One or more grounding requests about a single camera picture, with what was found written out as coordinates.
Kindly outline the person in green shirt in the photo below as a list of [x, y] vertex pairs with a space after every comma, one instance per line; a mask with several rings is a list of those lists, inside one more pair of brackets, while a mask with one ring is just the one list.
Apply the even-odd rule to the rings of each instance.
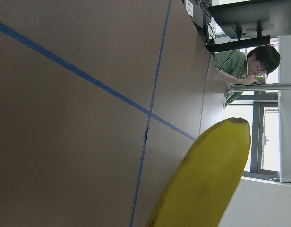
[[281, 56], [271, 45], [256, 47], [247, 55], [239, 50], [218, 52], [214, 64], [227, 85], [255, 85], [278, 68]]

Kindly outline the black label printer box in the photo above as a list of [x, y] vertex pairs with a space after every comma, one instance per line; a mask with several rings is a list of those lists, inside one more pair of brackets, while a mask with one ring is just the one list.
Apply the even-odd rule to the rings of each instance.
[[183, 2], [192, 21], [200, 28], [207, 26], [203, 2], [201, 0], [184, 0]]

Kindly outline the black monitor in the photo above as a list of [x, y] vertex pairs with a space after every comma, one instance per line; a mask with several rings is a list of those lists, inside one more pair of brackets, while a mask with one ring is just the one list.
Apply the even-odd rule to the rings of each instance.
[[250, 0], [209, 7], [221, 30], [236, 41], [207, 44], [209, 52], [269, 45], [270, 39], [291, 35], [291, 0]]

